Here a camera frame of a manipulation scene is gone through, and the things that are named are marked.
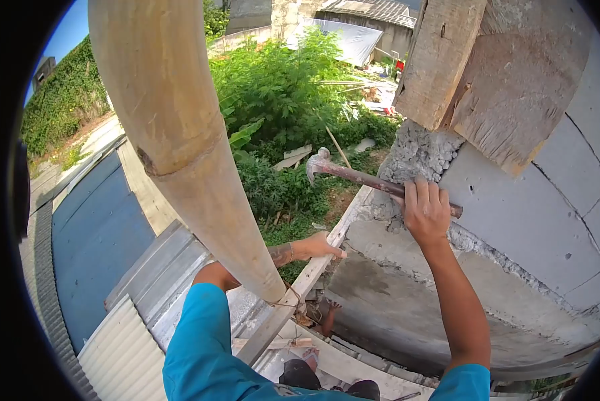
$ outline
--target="hammer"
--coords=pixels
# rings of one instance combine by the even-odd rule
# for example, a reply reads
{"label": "hammer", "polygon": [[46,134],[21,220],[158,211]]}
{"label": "hammer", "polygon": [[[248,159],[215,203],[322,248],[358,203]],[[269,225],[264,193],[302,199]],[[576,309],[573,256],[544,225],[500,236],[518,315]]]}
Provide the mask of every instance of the hammer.
{"label": "hammer", "polygon": [[[309,178],[311,185],[313,185],[313,175],[316,172],[326,172],[327,174],[332,174],[351,182],[366,185],[375,189],[380,189],[381,191],[394,196],[399,196],[402,198],[405,197],[405,187],[403,185],[383,180],[367,174],[366,172],[348,169],[341,165],[332,163],[331,153],[327,148],[318,149],[318,153],[311,156],[309,161],[306,163],[306,176]],[[460,216],[462,215],[462,206],[454,204],[449,204],[449,206],[451,207],[451,216],[455,217],[456,219],[460,219]]]}

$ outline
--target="person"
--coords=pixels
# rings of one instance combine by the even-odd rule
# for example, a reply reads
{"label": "person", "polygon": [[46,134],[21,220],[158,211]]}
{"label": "person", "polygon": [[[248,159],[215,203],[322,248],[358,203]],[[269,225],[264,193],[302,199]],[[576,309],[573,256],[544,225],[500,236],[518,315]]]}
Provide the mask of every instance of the person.
{"label": "person", "polygon": [[[417,177],[415,182],[405,183],[404,199],[394,199],[400,205],[406,228],[420,245],[432,270],[451,352],[451,362],[430,399],[488,400],[489,326],[480,301],[447,240],[449,195],[436,183]],[[324,232],[270,250],[277,266],[330,253],[334,257],[346,256],[342,250],[328,245]],[[302,388],[288,381],[273,383],[233,357],[225,292],[238,285],[218,262],[208,264],[195,276],[162,370],[169,401],[267,401],[282,397],[316,401],[360,399],[356,395],[377,399],[375,395],[364,397],[361,393],[350,395]],[[304,366],[303,363],[308,364],[306,361],[294,364]]]}
{"label": "person", "polygon": [[327,303],[329,304],[327,315],[322,318],[321,324],[313,326],[312,329],[327,338],[331,338],[333,334],[331,332],[331,329],[333,329],[333,320],[336,317],[336,311],[340,310],[342,305],[332,300],[327,300]]}

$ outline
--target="hammer head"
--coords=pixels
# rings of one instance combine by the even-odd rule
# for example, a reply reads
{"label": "hammer head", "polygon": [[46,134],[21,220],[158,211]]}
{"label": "hammer head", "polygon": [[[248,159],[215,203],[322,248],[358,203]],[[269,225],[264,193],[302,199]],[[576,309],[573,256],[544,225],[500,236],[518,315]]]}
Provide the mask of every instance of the hammer head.
{"label": "hammer head", "polygon": [[322,166],[325,163],[331,162],[331,152],[327,148],[318,149],[318,153],[311,156],[306,163],[306,176],[309,178],[309,183],[313,186],[313,174],[322,172]]}

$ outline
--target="turquoise shirt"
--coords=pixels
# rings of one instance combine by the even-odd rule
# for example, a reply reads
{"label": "turquoise shirt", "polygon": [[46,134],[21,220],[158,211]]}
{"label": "turquoise shirt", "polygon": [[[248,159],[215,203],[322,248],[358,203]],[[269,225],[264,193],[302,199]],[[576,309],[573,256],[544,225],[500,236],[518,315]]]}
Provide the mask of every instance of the turquoise shirt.
{"label": "turquoise shirt", "polygon": [[[169,401],[360,400],[341,391],[307,390],[265,379],[232,355],[230,322],[221,289],[208,283],[191,287],[162,369]],[[453,368],[430,399],[487,401],[489,371],[481,365]]]}

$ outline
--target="ivy-covered wall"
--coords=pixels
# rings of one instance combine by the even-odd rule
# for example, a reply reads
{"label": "ivy-covered wall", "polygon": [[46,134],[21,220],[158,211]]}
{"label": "ivy-covered wall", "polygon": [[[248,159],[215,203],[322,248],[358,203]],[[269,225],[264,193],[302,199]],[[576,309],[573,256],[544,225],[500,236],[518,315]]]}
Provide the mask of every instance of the ivy-covered wall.
{"label": "ivy-covered wall", "polygon": [[42,156],[109,110],[89,37],[55,67],[23,110],[22,140]]}

